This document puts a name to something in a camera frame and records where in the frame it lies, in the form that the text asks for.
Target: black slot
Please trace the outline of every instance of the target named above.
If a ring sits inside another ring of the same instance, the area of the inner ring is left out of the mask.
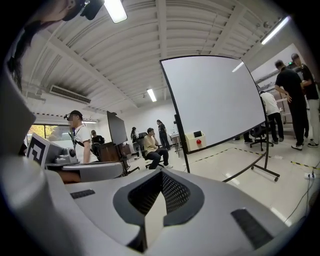
[[[272,235],[246,209],[235,210],[231,215],[255,250],[273,239]]]
[[[79,191],[79,192],[70,193],[70,195],[72,196],[73,199],[78,199],[78,198],[84,198],[84,197],[93,195],[95,193],[96,192],[93,191],[92,189],[87,189],[87,190],[83,190],[83,191]]]

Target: air conditioner unit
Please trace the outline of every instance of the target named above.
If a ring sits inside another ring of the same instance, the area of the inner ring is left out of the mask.
[[[86,105],[88,105],[91,102],[91,99],[89,99],[89,98],[86,98],[78,93],[73,92],[73,91],[63,89],[63,88],[56,86],[56,85],[51,86],[49,93],[66,98],[66,99],[69,99],[69,100],[73,100],[73,101],[76,101],[79,103],[83,103]]]

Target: beige shirt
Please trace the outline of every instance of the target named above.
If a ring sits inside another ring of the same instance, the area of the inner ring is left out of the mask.
[[[149,152],[154,152],[158,149],[156,146],[156,140],[153,136],[149,137],[148,135],[143,138],[143,145],[144,150],[146,150],[146,155],[149,154]]]

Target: white t-shirt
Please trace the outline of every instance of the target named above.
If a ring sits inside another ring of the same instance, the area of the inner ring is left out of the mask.
[[[263,100],[265,111],[268,116],[274,113],[280,113],[276,99],[271,93],[264,92],[260,96]]]
[[[81,143],[84,143],[85,141],[89,141],[91,144],[91,135],[90,131],[86,126],[80,125],[78,128],[75,129],[75,140]],[[84,147],[80,146],[78,143],[75,145],[75,154],[78,161],[82,164],[84,162]],[[95,162],[98,161],[97,157],[92,154],[90,151],[90,160],[89,162]]]

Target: man in white shirt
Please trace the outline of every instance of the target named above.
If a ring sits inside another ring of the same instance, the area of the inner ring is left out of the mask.
[[[275,97],[269,92],[260,92],[260,96],[265,106],[265,111],[270,121],[270,128],[272,134],[272,143],[278,144],[278,142],[284,141],[284,127],[282,125],[280,110],[278,108]],[[277,137],[276,124],[278,125],[278,133],[280,139]]]
[[[158,141],[155,138],[155,130],[149,128],[147,130],[148,135],[143,139],[144,150],[146,150],[146,159],[153,160],[149,169],[156,169],[160,163],[161,156],[163,156],[163,165],[165,168],[172,168],[173,166],[168,163],[169,153],[165,148],[158,148]]]
[[[97,157],[91,152],[91,135],[89,129],[82,124],[83,117],[78,110],[72,111],[67,120],[74,128],[75,154],[81,164],[98,162]]]

